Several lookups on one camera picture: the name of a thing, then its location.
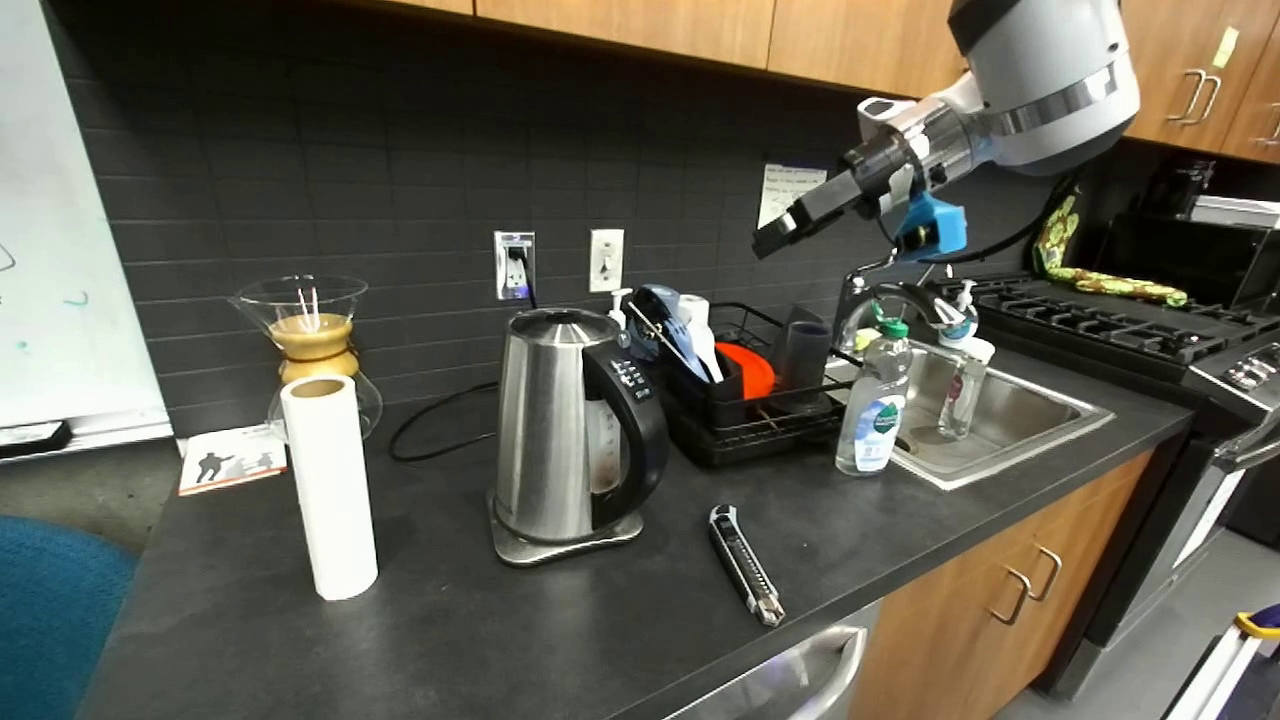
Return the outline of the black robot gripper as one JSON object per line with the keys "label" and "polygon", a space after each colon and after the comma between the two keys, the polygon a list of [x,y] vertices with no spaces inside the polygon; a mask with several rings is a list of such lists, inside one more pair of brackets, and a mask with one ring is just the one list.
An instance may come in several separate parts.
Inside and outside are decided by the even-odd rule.
{"label": "black robot gripper", "polygon": [[904,209],[924,188],[924,165],[904,137],[870,137],[859,147],[846,147],[837,168],[837,195],[825,188],[793,198],[777,220],[753,235],[754,255],[770,255],[788,243],[820,231],[838,209],[850,209],[863,220],[874,220],[891,209]]}

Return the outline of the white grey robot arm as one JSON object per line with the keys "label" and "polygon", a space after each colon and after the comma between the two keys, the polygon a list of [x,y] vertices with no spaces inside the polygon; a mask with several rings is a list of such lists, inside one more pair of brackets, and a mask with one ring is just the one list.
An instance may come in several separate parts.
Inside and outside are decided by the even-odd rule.
{"label": "white grey robot arm", "polygon": [[754,226],[754,255],[798,243],[843,211],[885,220],[901,209],[891,251],[953,260],[966,247],[966,214],[941,188],[985,165],[1070,172],[1106,151],[1141,113],[1116,0],[953,0],[949,31],[964,75],[921,99],[863,96],[859,142]]}

